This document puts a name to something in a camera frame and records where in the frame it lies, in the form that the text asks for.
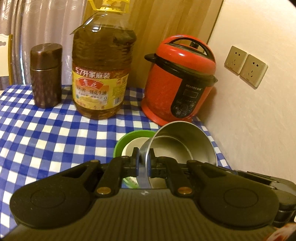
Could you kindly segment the grey curtain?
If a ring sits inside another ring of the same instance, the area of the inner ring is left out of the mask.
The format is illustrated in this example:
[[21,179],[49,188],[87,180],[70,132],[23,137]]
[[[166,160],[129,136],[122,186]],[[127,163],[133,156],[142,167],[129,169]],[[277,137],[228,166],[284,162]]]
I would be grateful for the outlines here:
[[12,35],[13,76],[1,77],[1,89],[29,84],[30,50],[43,43],[63,47],[62,83],[72,82],[72,32],[84,19],[87,1],[1,1],[1,33]]

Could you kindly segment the double wall socket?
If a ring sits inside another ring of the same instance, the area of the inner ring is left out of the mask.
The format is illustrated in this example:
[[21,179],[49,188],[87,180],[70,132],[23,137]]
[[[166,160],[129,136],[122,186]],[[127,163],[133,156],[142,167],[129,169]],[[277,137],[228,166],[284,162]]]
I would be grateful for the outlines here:
[[224,66],[239,75],[254,89],[259,87],[268,70],[265,62],[235,46],[231,46]]

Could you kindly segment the white wooden chair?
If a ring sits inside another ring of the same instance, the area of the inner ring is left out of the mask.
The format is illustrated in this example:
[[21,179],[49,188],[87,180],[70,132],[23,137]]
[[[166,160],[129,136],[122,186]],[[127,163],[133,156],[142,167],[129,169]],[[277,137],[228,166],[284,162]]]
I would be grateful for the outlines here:
[[13,35],[1,36],[1,77],[9,78],[9,85],[13,84],[12,41]]

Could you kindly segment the brown cylindrical canister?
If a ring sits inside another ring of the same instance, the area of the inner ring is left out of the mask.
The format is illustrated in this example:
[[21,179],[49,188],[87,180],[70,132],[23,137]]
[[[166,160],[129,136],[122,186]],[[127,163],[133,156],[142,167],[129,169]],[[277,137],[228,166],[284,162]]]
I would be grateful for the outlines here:
[[35,105],[53,108],[62,95],[62,45],[44,43],[30,51],[30,75]]

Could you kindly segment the large cooking oil bottle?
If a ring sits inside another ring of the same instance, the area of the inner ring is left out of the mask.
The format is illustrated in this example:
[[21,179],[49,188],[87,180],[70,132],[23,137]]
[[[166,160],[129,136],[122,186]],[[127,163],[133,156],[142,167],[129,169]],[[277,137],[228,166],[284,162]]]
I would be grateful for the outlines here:
[[114,116],[125,96],[136,34],[125,14],[130,1],[103,1],[95,14],[73,31],[72,98],[83,116]]

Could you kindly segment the stainless steel bowl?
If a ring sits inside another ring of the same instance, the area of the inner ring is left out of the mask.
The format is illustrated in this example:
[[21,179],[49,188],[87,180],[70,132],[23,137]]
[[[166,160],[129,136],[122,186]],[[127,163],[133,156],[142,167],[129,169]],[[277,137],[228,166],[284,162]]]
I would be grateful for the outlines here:
[[174,121],[162,126],[151,138],[140,147],[139,188],[165,188],[164,180],[149,177],[149,150],[154,150],[156,157],[174,158],[178,163],[185,164],[188,160],[207,162],[218,165],[213,144],[206,134],[196,125],[186,121]]

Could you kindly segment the red electric pressure cooker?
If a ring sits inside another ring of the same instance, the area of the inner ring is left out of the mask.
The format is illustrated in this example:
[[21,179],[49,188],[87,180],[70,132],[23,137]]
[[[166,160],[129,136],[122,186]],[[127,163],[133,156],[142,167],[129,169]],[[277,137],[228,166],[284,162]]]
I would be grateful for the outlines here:
[[144,114],[160,126],[191,122],[218,81],[211,49],[198,38],[174,35],[144,58],[151,63],[141,102]]

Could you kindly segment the blue white checkered tablecloth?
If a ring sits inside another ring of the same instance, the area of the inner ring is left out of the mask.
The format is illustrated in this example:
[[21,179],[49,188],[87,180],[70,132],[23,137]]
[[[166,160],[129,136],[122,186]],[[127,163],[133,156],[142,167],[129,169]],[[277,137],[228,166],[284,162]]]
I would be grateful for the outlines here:
[[16,226],[9,203],[17,189],[92,159],[107,163],[126,133],[157,131],[140,107],[143,95],[142,89],[130,88],[115,116],[91,120],[76,110],[70,86],[62,88],[61,103],[48,109],[34,104],[29,85],[2,91],[1,235]]

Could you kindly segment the green plastic bowl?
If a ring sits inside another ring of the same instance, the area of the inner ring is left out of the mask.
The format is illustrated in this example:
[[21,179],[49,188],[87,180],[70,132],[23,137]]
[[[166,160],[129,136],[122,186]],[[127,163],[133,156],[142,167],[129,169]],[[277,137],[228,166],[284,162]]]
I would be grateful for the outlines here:
[[121,153],[123,151],[123,148],[132,140],[139,137],[153,137],[155,131],[151,130],[138,130],[138,131],[132,131],[127,134],[125,134],[123,137],[119,139],[119,141],[116,143],[114,151],[113,151],[113,157],[119,157],[122,156]]

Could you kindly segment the white plastic bowl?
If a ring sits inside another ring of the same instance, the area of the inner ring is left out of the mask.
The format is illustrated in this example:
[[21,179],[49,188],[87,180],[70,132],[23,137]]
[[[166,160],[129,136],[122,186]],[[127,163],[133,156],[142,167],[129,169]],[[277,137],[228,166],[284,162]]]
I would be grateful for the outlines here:
[[[149,137],[139,137],[130,141],[121,153],[122,156],[131,156],[134,148],[141,148],[142,145],[149,139]],[[129,188],[138,188],[137,179],[135,177],[126,177],[124,179],[126,186]]]

